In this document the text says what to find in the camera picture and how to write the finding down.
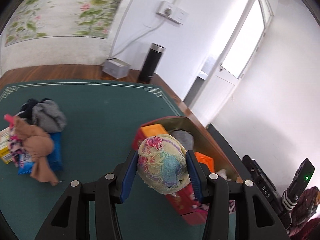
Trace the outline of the black white striped sock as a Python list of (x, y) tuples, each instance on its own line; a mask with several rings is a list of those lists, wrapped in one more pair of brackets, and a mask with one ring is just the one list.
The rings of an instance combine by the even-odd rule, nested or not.
[[(47, 100), (50, 100), (50, 99), (44, 98), (40, 102), (44, 102)], [(19, 116), (24, 121), (26, 121), (28, 124), (32, 125), (33, 124), (33, 121), (32, 121), (33, 108), (40, 102), (36, 99), (29, 99), (26, 103), (24, 103), (21, 106), (19, 112), (16, 115)]]

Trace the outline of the lotus wall painting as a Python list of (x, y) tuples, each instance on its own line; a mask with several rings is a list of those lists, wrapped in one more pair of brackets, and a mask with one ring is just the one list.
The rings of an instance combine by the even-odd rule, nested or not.
[(101, 64), (132, 0), (23, 0), (1, 34), (1, 70)]

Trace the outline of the red storage box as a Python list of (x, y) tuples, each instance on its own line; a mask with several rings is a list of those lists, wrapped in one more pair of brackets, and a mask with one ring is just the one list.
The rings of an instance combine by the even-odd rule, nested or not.
[(192, 177), (190, 184), (177, 193), (167, 195), (166, 199), (187, 224), (204, 224), (206, 222), (208, 209), (198, 201), (198, 198), (202, 199), (208, 195), (206, 185), (203, 181), (211, 172), (206, 164), (197, 161), (195, 152), (200, 152), (214, 159), (214, 173), (218, 170), (225, 169), (231, 181), (242, 183), (242, 178), (222, 152), (221, 147), (218, 146), (213, 139), (210, 139), (207, 133), (203, 133), (202, 130), (185, 116), (166, 116), (140, 125), (132, 143), (134, 150), (137, 150), (143, 140), (146, 139), (141, 132), (141, 127), (153, 124), (161, 124), (166, 129), (167, 134), (175, 138), (178, 138), (178, 136), (174, 134), (177, 131), (187, 133), (187, 141), (191, 143), (191, 145), (184, 145), (184, 148), (186, 150), (192, 150), (194, 153), (192, 157), (189, 154), (187, 155), (187, 165), (191, 168), (191, 175), (196, 177)]

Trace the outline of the pastel yellow sock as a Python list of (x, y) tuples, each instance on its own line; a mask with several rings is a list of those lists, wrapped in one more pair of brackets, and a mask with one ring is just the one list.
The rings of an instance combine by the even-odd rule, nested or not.
[(146, 138), (138, 148), (137, 172), (160, 194), (175, 194), (190, 184), (185, 148), (169, 134)]

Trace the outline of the yellow medicine box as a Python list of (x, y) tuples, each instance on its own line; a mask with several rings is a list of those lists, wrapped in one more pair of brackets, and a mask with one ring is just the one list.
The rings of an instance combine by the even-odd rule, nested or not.
[(0, 154), (1, 160), (5, 164), (12, 162), (12, 156), (10, 153), (10, 143), (12, 142), (12, 139), (12, 128), (7, 127), (1, 131)]

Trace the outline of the orange heart-pattern cube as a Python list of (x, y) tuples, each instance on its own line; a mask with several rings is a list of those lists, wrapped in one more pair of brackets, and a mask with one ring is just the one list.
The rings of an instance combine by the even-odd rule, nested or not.
[(161, 124), (143, 126), (141, 127), (141, 132), (146, 138), (161, 134), (167, 134), (166, 129)]

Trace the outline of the pink knotted sock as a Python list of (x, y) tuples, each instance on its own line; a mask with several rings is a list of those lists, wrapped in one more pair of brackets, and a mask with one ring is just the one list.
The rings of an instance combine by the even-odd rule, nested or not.
[(4, 120), (9, 123), (9, 126), (10, 126), (10, 127), (13, 127), (13, 126), (14, 126), (14, 117), (11, 116), (10, 114), (5, 114), (5, 115), (4, 115)]

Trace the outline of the white wall socket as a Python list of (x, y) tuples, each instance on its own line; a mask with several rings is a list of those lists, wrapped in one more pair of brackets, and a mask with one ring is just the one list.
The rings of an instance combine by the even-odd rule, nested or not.
[(188, 17), (188, 13), (182, 10), (179, 7), (176, 7), (174, 4), (167, 1), (162, 1), (157, 9), (157, 15), (163, 16), (170, 21), (184, 25)]

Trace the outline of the white door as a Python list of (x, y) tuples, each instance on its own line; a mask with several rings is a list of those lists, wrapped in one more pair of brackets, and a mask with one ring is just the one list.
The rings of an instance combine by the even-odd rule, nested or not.
[(210, 124), (238, 87), (278, 0), (200, 0), (207, 41), (197, 65), (197, 77), (185, 104), (203, 126)]

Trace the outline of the pink leopard fuzzy sock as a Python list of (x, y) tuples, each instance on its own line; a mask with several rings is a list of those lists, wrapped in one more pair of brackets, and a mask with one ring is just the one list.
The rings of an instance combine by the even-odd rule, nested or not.
[(22, 144), (22, 141), (18, 139), (15, 128), (9, 127), (9, 141), (8, 149), (11, 155), (12, 162), (16, 167), (19, 167), (20, 155), (25, 154), (25, 150)]

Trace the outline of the grey sock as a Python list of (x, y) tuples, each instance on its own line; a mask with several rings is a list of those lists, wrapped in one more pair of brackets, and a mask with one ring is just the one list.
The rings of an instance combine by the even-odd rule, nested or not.
[(43, 99), (32, 109), (32, 122), (47, 133), (58, 133), (66, 127), (67, 118), (55, 101)]

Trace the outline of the black thermos bottle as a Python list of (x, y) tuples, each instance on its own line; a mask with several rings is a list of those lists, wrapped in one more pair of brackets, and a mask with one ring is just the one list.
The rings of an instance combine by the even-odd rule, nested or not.
[(144, 61), (137, 81), (140, 83), (150, 83), (160, 59), (165, 52), (165, 47), (152, 43)]

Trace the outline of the blue snack packet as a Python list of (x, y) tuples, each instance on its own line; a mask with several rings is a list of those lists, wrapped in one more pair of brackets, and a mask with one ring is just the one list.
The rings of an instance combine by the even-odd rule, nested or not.
[[(51, 154), (47, 155), (47, 161), (52, 171), (63, 170), (61, 158), (61, 132), (49, 134), (54, 142), (54, 149)], [(35, 163), (31, 160), (31, 155), (28, 152), (19, 155), (18, 175), (31, 174), (33, 165)]]

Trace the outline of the green table mat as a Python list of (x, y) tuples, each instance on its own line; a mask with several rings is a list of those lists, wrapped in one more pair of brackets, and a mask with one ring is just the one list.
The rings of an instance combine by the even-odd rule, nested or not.
[[(152, 85), (54, 80), (16, 83), (1, 90), (1, 115), (15, 115), (29, 99), (52, 99), (67, 118), (62, 132), (59, 184), (40, 183), (1, 164), (1, 212), (19, 239), (34, 239), (73, 180), (96, 181), (127, 158), (140, 125), (182, 116), (164, 90)], [(188, 225), (166, 197), (136, 176), (129, 198), (117, 205), (123, 239), (201, 239), (204, 227)]]

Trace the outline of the grey speaker box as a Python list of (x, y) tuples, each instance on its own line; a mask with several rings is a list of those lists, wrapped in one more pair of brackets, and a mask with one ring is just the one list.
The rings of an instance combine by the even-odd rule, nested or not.
[(108, 59), (104, 62), (102, 71), (115, 79), (127, 77), (130, 65), (116, 58)]

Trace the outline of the white plastic bag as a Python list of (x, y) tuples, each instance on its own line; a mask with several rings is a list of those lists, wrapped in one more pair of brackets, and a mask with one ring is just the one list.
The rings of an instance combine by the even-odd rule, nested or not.
[(221, 176), (226, 181), (231, 181), (231, 179), (227, 176), (227, 171), (225, 169), (216, 171), (216, 174)]

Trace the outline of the tan knotted stocking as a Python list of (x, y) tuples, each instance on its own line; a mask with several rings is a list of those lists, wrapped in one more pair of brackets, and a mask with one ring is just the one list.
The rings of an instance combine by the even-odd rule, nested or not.
[(19, 116), (14, 116), (14, 128), (18, 139), (22, 141), (23, 148), (34, 162), (31, 178), (56, 186), (59, 183), (58, 178), (47, 160), (47, 156), (54, 150), (54, 142), (50, 135), (39, 126), (28, 124)]

